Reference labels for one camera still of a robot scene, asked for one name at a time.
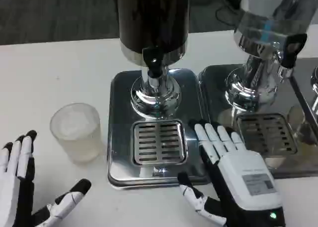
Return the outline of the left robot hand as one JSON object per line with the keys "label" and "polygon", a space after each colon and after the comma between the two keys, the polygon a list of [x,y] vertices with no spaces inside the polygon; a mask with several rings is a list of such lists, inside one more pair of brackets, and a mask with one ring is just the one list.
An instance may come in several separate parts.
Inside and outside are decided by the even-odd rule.
{"label": "left robot hand", "polygon": [[68,192],[33,212],[35,130],[0,150],[0,225],[2,227],[55,227],[84,198],[91,182],[81,179]]}

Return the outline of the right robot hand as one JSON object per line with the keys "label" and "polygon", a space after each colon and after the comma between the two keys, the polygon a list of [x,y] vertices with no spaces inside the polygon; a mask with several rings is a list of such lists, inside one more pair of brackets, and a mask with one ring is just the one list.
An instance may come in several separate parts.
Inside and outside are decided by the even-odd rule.
{"label": "right robot hand", "polygon": [[232,128],[204,120],[189,126],[218,196],[206,196],[180,172],[179,188],[194,211],[216,227],[284,227],[282,198],[263,157],[248,150]]}

